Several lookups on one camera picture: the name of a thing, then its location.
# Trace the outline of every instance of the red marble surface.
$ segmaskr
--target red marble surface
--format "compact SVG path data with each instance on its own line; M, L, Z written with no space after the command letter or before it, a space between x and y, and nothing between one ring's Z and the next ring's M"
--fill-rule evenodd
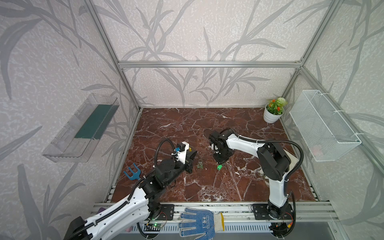
M122 171L135 163L142 175L153 166L153 157L162 138L174 144L186 141L197 150L192 174L184 172L174 188L160 198L162 202L198 201L267 201L268 180L258 172L261 167L256 157L235 151L220 171L209 149L208 136L212 131L231 127L239 134L256 139L288 139L280 121L268 124L263 120L262 108L147 108L142 112ZM293 153L290 145L283 147ZM169 158L171 147L164 143L158 160ZM197 168L199 160L203 169ZM131 192L134 181L121 172L113 202ZM315 201L301 169L288 181L287 191L294 191L297 201Z

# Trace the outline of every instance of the black mounting plate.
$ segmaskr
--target black mounting plate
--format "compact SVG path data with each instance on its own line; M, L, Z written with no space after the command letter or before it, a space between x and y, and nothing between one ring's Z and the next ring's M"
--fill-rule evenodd
M175 205L174 204L161 204L160 212L163 212L166 214L166 217L164 214L160 214L156 220L173 220L173 213L175 210Z
M269 216L268 204L252 204L252 210L253 210L253 214L255 215L255 220L276 220ZM286 212L288 212L291 215L293 214L292 206L290 204L288 204ZM291 220L291 216L289 216L286 213L284 213L283 217L286 221Z

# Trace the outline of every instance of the potted plant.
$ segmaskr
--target potted plant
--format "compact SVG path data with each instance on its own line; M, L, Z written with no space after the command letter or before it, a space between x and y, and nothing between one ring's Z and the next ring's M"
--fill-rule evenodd
M284 106L287 105L288 102L285 98L278 98L271 100L267 105L265 105L264 109L264 121L267 123L274 123L284 113Z

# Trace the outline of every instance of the enclosure wall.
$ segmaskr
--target enclosure wall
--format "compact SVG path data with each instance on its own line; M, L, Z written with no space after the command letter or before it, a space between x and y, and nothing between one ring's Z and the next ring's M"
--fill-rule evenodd
M383 1L344 1L305 64L380 153L384 152L383 31ZM288 94L290 108L304 89L313 89L313 84L299 75ZM306 146L288 114L283 122L291 138ZM332 202L349 239L382 239L384 178L362 147L332 162L314 161L306 148L304 165L321 199Z
M95 0L119 61L298 61L331 1ZM124 69L142 106L263 106L286 68Z
M63 239L104 200L137 115L82 1L0 2L0 239ZM90 93L120 107L86 163L44 148Z

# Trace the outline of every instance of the blue fork-shaped gripper tool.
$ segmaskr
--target blue fork-shaped gripper tool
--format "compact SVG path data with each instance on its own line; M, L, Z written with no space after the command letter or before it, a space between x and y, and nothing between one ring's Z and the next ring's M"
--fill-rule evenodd
M130 180L140 179L140 174L141 174L140 169L136 166L136 164L133 164L133 166L137 169L137 172L132 171L132 169L131 169L130 167L128 167L129 171L132 173L132 177L130 177L130 176L128 175L128 173L126 173L125 171L124 171L124 174L125 174Z

